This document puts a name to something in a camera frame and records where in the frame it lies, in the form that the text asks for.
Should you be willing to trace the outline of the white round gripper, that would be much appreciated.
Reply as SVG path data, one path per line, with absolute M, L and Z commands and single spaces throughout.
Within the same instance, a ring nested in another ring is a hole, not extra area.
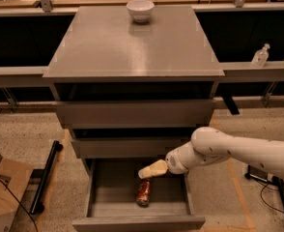
M 170 151 L 165 161 L 160 159 L 138 171 L 140 179 L 149 179 L 164 175 L 167 170 L 172 174 L 186 173 L 201 161 L 201 155 L 196 152 L 190 142 Z

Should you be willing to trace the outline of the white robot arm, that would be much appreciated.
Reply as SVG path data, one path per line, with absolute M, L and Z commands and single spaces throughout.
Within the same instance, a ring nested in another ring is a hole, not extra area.
M 229 158 L 284 179 L 284 141 L 237 137 L 211 127 L 194 131 L 190 140 L 168 152 L 138 172 L 140 179 L 184 174 L 196 166 L 206 166 Z

